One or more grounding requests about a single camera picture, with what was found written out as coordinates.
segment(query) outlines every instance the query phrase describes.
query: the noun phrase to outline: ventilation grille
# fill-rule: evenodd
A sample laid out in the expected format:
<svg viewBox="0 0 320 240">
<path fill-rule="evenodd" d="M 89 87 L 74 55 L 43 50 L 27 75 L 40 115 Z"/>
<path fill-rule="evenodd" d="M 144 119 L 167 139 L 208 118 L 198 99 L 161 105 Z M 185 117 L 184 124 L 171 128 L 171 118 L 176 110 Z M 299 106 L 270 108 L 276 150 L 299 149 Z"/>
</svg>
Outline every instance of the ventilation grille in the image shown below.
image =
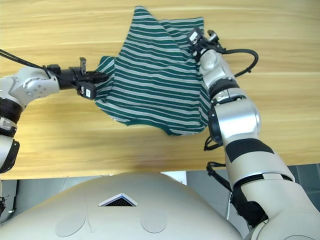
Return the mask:
<svg viewBox="0 0 320 240">
<path fill-rule="evenodd" d="M 137 204 L 136 201 L 124 193 L 119 193 L 118 195 L 99 203 L 99 207 L 135 207 Z"/>
</svg>

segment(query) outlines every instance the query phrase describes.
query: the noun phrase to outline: white robot shell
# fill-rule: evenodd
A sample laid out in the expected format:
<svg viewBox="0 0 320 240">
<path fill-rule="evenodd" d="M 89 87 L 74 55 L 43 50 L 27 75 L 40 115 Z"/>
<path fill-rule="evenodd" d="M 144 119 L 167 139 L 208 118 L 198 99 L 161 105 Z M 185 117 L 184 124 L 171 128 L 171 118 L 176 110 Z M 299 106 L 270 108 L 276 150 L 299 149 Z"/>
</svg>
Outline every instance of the white robot shell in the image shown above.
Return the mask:
<svg viewBox="0 0 320 240">
<path fill-rule="evenodd" d="M 1 240 L 241 240 L 189 187 L 160 173 L 99 177 L 69 188 L 0 227 Z"/>
</svg>

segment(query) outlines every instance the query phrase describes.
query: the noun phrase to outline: wooden table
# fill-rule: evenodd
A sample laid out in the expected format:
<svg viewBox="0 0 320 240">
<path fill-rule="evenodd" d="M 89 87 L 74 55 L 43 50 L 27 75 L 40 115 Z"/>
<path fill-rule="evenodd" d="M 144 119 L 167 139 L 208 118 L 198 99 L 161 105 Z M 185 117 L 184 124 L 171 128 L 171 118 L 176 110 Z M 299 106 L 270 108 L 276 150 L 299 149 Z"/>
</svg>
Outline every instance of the wooden table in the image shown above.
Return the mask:
<svg viewBox="0 0 320 240">
<path fill-rule="evenodd" d="M 288 165 L 320 162 L 320 1 L 318 0 L 1 0 L 0 47 L 38 65 L 94 70 L 120 51 L 135 5 L 158 19 L 203 16 L 228 49 L 251 48 L 260 61 L 238 78 L 262 116 L 261 139 Z M 227 56 L 236 72 L 246 55 Z M 0 76 L 22 66 L 4 58 Z M 15 139 L 20 151 L 2 179 L 105 175 L 132 171 L 203 170 L 224 162 L 223 149 L 203 152 L 208 131 L 167 136 L 110 119 L 74 90 L 32 102 Z"/>
</svg>

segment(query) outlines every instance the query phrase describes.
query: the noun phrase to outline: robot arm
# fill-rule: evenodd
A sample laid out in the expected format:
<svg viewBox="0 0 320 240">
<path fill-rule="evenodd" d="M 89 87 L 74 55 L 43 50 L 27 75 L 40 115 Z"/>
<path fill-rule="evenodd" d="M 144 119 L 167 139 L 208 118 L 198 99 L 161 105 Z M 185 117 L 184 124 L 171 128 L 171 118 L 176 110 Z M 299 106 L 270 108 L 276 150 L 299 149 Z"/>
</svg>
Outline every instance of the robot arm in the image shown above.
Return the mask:
<svg viewBox="0 0 320 240">
<path fill-rule="evenodd" d="M 80 58 L 80 67 L 60 69 L 56 64 L 47 67 L 23 67 L 17 74 L 0 79 L 0 174 L 15 164 L 19 142 L 14 140 L 17 123 L 27 105 L 36 99 L 76 89 L 84 98 L 96 97 L 96 83 L 108 76 L 86 71 L 86 59 Z"/>
<path fill-rule="evenodd" d="M 195 29 L 188 40 L 211 99 L 211 139 L 224 147 L 231 203 L 253 228 L 246 239 L 319 239 L 320 213 L 279 155 L 259 140 L 259 111 L 223 59 L 218 36 L 209 34 L 205 39 Z"/>
</svg>

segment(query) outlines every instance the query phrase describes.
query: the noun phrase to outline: striped shirt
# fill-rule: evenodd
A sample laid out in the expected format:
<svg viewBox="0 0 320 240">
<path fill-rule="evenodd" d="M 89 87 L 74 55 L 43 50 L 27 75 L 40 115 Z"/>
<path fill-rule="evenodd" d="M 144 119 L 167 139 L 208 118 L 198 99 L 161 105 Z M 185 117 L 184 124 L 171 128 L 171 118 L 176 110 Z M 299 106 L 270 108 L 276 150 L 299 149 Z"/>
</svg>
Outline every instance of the striped shirt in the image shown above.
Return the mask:
<svg viewBox="0 0 320 240">
<path fill-rule="evenodd" d="M 97 84 L 95 104 L 126 125 L 151 125 L 169 135 L 203 131 L 210 99 L 187 42 L 195 27 L 203 30 L 202 17 L 158 21 L 135 7 L 119 55 L 103 56 L 97 67 L 110 78 Z"/>
</svg>

